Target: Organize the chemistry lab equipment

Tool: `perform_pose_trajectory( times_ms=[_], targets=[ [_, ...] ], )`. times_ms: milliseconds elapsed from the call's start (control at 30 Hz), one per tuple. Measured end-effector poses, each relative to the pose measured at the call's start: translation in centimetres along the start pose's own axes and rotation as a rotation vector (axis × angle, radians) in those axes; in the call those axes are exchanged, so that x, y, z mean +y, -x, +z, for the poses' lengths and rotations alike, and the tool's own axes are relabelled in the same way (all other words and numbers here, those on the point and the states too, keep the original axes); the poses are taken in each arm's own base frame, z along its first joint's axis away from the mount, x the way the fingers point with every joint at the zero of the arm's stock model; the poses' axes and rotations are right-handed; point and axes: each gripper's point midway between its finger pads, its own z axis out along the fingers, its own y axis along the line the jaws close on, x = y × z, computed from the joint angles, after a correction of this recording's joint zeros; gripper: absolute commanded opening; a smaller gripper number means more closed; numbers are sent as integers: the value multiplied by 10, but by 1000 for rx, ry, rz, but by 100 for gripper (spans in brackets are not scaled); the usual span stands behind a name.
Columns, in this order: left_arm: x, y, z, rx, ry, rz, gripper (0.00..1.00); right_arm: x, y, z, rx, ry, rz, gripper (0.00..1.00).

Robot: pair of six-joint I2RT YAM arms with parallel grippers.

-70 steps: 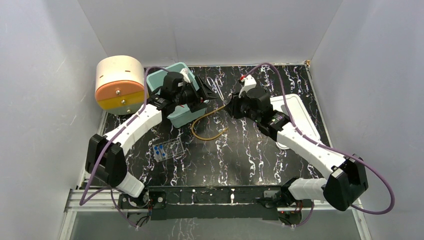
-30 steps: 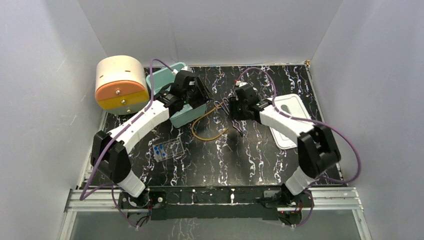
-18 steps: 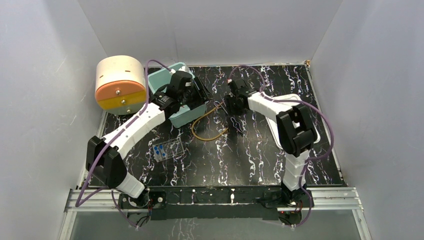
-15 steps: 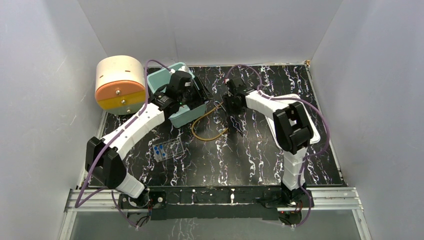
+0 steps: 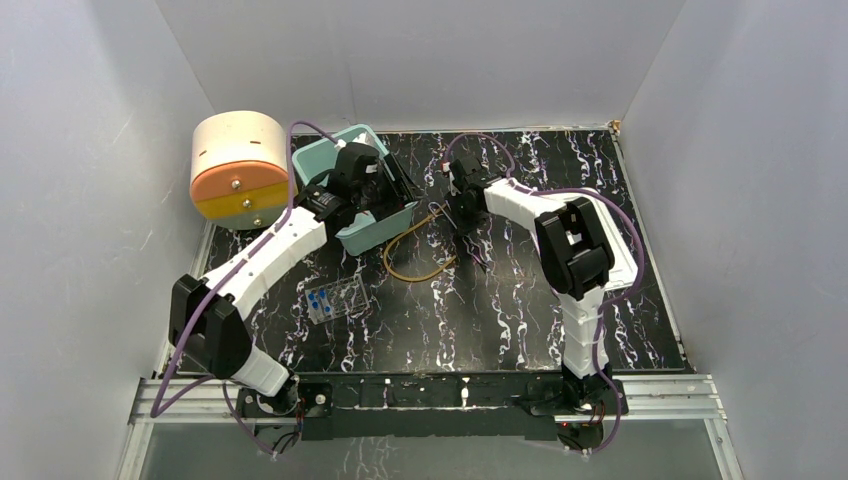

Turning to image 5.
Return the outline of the teal plastic bin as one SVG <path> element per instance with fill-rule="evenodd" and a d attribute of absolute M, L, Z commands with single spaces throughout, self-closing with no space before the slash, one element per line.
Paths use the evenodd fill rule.
<path fill-rule="evenodd" d="M 331 140 L 321 138 L 295 149 L 292 154 L 292 162 L 301 185 L 308 191 L 303 196 L 305 201 L 315 202 L 319 200 L 326 202 L 338 199 L 341 201 L 342 207 L 342 199 L 326 189 L 328 174 L 335 166 L 338 152 L 333 148 L 332 141 L 333 138 Z M 387 152 L 380 153 L 381 156 L 392 154 L 385 145 L 384 148 Z M 417 202 L 407 204 L 404 210 L 381 221 L 376 221 L 370 213 L 363 212 L 355 215 L 351 225 L 337 226 L 335 223 L 337 217 L 331 217 L 327 220 L 328 233 L 340 241 L 348 254 L 359 255 L 394 238 L 408 228 L 411 225 L 413 209 L 422 197 L 423 190 L 419 187 L 419 200 Z"/>

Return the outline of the clear test tube rack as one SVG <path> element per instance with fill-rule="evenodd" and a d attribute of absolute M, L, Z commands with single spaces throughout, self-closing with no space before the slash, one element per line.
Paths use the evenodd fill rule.
<path fill-rule="evenodd" d="M 359 314 L 366 311 L 370 304 L 370 297 L 366 292 L 365 284 L 360 274 L 354 274 L 331 283 L 308 288 L 305 291 L 307 312 L 307 295 L 309 293 L 313 293 L 319 298 L 323 307 L 323 318 L 319 324 L 335 320 L 336 318 Z"/>

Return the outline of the metal tongs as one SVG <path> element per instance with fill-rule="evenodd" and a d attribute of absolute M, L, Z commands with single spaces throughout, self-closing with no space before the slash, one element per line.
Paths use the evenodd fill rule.
<path fill-rule="evenodd" d="M 459 223 L 457 220 L 453 219 L 450 207 L 447 203 L 442 204 L 441 214 L 446 217 L 452 226 L 452 242 L 459 256 L 463 258 L 467 257 L 472 260 L 483 273 L 489 273 L 491 271 L 491 266 L 483 258 L 481 247 L 474 243 L 468 234 L 460 231 Z"/>

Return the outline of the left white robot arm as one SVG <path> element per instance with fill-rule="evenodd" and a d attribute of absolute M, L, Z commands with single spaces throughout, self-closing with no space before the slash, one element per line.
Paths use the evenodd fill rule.
<path fill-rule="evenodd" d="M 358 234 L 358 215 L 384 225 L 420 197 L 390 153 L 351 141 L 332 167 L 307 180 L 281 218 L 218 268 L 179 278 L 172 288 L 169 341 L 213 377 L 260 394 L 275 416 L 294 411 L 293 374 L 253 343 L 244 325 L 255 304 L 331 237 Z"/>

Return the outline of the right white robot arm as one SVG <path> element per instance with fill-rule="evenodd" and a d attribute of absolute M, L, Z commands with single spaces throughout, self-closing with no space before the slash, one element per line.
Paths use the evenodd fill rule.
<path fill-rule="evenodd" d="M 607 357 L 598 330 L 600 304 L 615 265 L 597 207 L 602 196 L 575 189 L 564 199 L 532 191 L 473 157 L 446 161 L 442 172 L 450 182 L 446 200 L 459 232 L 474 229 L 489 214 L 531 234 L 545 278 L 561 302 L 562 399 L 571 411 L 590 413 L 603 399 Z"/>

